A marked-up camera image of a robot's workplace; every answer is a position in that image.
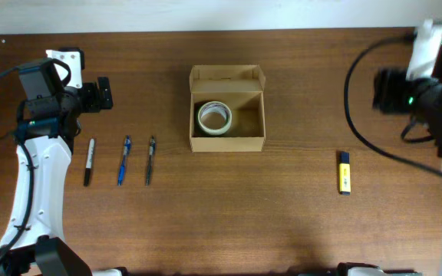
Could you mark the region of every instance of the masking tape roll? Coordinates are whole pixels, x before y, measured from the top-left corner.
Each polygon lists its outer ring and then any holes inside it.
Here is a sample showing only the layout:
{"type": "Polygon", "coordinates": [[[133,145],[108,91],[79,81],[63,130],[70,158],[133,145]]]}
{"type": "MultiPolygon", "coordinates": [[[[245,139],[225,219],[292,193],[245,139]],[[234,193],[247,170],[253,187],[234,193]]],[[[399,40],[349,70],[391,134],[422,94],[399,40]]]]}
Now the masking tape roll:
{"type": "Polygon", "coordinates": [[[226,131],[228,131],[229,128],[231,127],[231,120],[232,120],[231,110],[227,105],[219,101],[211,101],[209,103],[205,103],[204,105],[201,106],[199,112],[197,113],[197,123],[199,124],[200,129],[203,130],[203,132],[205,132],[206,134],[212,136],[218,136],[226,133],[226,131]],[[201,119],[202,117],[204,117],[209,113],[218,113],[219,115],[223,116],[225,120],[224,126],[219,129],[211,129],[205,126],[201,119]]]}

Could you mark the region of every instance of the highlighter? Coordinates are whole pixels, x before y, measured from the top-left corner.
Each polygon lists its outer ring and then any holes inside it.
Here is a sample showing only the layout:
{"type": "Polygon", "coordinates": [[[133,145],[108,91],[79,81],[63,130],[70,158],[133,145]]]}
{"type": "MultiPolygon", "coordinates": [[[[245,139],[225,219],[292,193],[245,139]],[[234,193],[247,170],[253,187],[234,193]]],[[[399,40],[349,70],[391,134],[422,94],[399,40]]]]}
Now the highlighter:
{"type": "Polygon", "coordinates": [[[341,162],[338,165],[339,186],[338,191],[341,195],[351,195],[351,166],[349,165],[349,153],[341,152],[341,162]]]}

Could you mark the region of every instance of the wooden tabletop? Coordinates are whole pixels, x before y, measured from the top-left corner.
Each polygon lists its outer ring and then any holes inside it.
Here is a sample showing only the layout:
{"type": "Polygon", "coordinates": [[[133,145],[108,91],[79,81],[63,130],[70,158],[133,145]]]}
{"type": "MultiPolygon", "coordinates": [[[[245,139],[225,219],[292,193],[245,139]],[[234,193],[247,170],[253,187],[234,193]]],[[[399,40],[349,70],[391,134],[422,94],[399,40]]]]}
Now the wooden tabletop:
{"type": "MultiPolygon", "coordinates": [[[[85,81],[108,76],[113,110],[80,116],[64,189],[64,235],[92,269],[172,274],[267,273],[353,261],[437,274],[442,180],[373,153],[345,122],[343,84],[371,42],[410,29],[322,29],[0,36],[0,72],[78,46],[85,81]],[[189,72],[194,64],[259,64],[266,144],[261,153],[191,153],[189,72]],[[132,150],[117,186],[124,137],[132,150]],[[152,185],[147,147],[157,138],[152,185]],[[88,141],[94,172],[83,187],[88,141]],[[336,151],[351,154],[352,194],[338,194],[336,151]]],[[[377,50],[351,81],[351,114],[371,142],[440,167],[432,143],[406,145],[405,116],[371,109],[380,67],[406,67],[411,48],[377,50]]],[[[15,127],[25,94],[0,83],[0,134],[15,127]]],[[[0,142],[0,238],[17,179],[15,145],[0,142]]]]}

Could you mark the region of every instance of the white wall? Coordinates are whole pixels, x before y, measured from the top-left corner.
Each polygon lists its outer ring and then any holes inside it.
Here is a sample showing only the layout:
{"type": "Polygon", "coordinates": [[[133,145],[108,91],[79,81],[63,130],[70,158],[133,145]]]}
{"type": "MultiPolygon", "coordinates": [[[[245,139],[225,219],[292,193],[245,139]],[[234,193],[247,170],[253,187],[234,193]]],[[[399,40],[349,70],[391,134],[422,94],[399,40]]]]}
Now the white wall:
{"type": "Polygon", "coordinates": [[[442,0],[0,0],[0,34],[403,27],[442,0]]]}

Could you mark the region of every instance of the open cardboard box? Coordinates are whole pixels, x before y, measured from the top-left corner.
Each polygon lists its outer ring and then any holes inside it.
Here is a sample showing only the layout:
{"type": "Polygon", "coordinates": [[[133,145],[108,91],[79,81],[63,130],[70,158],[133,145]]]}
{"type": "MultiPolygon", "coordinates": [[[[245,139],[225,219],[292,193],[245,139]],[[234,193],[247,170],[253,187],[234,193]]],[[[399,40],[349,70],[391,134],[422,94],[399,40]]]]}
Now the open cardboard box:
{"type": "Polygon", "coordinates": [[[192,151],[262,151],[266,141],[265,84],[258,65],[195,65],[190,72],[192,151]],[[233,115],[231,127],[222,136],[208,136],[196,121],[199,108],[213,100],[226,104],[233,115]]]}

